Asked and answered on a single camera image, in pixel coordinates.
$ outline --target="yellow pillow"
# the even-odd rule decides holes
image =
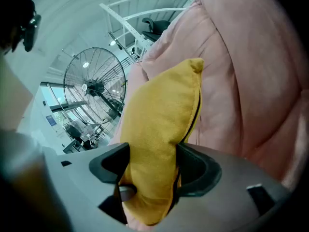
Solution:
[[[160,222],[171,206],[176,144],[186,142],[198,118],[203,63],[187,59],[159,74],[135,92],[126,108],[120,142],[130,145],[130,163],[120,184],[136,186],[125,206],[146,225]]]

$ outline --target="industrial fan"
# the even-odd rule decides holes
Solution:
[[[125,73],[117,57],[106,49],[93,47],[74,56],[65,71],[63,88],[66,102],[79,104],[80,113],[89,116],[90,123],[104,124],[121,115]]]

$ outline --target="blue sign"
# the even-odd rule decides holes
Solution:
[[[48,120],[48,122],[51,126],[54,126],[54,125],[57,124],[56,121],[54,120],[53,116],[49,115],[49,116],[46,116],[46,118],[47,118],[47,120]]]

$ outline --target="pink blanket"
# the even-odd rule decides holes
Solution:
[[[308,154],[309,66],[283,9],[275,0],[195,0],[132,66],[126,102],[197,57],[203,106],[189,142],[247,158],[293,188]],[[120,133],[121,120],[111,143]]]

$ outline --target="white wall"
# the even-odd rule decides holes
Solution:
[[[17,131],[30,135],[43,146],[53,148],[58,155],[64,154],[63,149],[71,142],[71,139],[60,125],[51,126],[49,124],[46,116],[52,115],[54,119],[55,117],[48,104],[43,105],[44,100],[41,89],[38,89]]]

